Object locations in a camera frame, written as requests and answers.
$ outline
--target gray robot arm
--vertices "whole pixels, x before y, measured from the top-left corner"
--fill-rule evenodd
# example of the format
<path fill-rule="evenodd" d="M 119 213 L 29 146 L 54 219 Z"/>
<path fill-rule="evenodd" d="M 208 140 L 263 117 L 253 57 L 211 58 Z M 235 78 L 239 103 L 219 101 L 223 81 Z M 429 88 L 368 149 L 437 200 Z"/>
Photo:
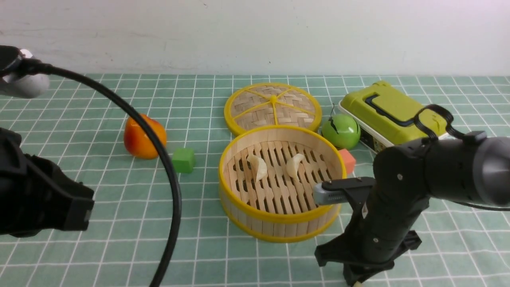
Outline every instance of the gray robot arm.
<path fill-rule="evenodd" d="M 28 50 L 20 50 L 21 59 L 33 59 Z M 0 95 L 21 99 L 33 99 L 49 89 L 49 77 L 43 74 L 19 75 L 16 71 L 0 75 Z"/>

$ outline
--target green checkered tablecloth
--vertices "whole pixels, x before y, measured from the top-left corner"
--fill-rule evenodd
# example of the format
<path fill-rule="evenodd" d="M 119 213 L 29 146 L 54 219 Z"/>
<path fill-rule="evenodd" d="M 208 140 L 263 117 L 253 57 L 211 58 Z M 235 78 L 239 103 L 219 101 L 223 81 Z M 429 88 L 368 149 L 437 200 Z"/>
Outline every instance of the green checkered tablecloth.
<path fill-rule="evenodd" d="M 164 284 L 168 286 L 345 286 L 342 266 L 320 269 L 315 246 L 340 234 L 352 210 L 312 240 L 257 241 L 230 223 L 218 200 L 218 163 L 232 140 L 227 98 L 259 82 L 308 90 L 325 117 L 348 92 L 386 80 L 423 104 L 449 109 L 461 131 L 510 136 L 510 77 L 90 75 L 167 128 L 168 149 L 193 148 L 197 165 L 180 175 L 183 220 Z M 23 136 L 22 148 L 58 163 L 96 190 L 86 232 L 46 230 L 0 236 L 0 286 L 148 286 L 168 235 L 171 195 L 157 160 L 137 160 L 122 143 L 126 115 L 76 82 L 52 78 L 33 100 L 0 97 L 0 126 Z M 354 174 L 372 176 L 373 154 L 358 145 Z M 510 216 L 432 200 L 414 228 L 423 244 L 365 286 L 504 287 L 510 283 Z"/>

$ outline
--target green apple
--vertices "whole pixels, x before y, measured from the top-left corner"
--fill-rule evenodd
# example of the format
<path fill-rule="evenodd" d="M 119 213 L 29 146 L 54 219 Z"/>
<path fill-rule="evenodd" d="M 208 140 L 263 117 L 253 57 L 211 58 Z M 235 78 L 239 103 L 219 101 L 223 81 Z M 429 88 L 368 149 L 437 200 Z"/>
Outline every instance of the green apple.
<path fill-rule="evenodd" d="M 321 134 L 336 148 L 350 150 L 360 141 L 361 128 L 351 116 L 335 114 L 322 124 Z"/>

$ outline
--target bamboo steamer lid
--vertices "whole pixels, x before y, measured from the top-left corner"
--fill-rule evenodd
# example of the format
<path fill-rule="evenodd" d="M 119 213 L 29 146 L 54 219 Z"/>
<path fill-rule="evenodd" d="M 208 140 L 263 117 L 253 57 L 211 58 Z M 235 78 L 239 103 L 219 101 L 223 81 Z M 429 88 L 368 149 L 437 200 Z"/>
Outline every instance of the bamboo steamer lid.
<path fill-rule="evenodd" d="M 225 105 L 224 116 L 235 136 L 273 125 L 316 132 L 322 110 L 319 102 L 303 89 L 283 83 L 260 83 L 233 93 Z"/>

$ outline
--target green lunch box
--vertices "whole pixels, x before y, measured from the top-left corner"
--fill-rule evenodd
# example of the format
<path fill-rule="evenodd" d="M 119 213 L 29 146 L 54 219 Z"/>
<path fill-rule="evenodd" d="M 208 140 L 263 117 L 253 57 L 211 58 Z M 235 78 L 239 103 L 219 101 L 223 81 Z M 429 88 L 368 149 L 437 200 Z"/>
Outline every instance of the green lunch box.
<path fill-rule="evenodd" d="M 385 81 L 348 93 L 338 107 L 358 122 L 360 141 L 375 153 L 426 137 L 413 123 L 414 116 L 424 106 Z M 435 112 L 424 110 L 420 121 L 440 139 L 448 136 L 446 121 Z"/>

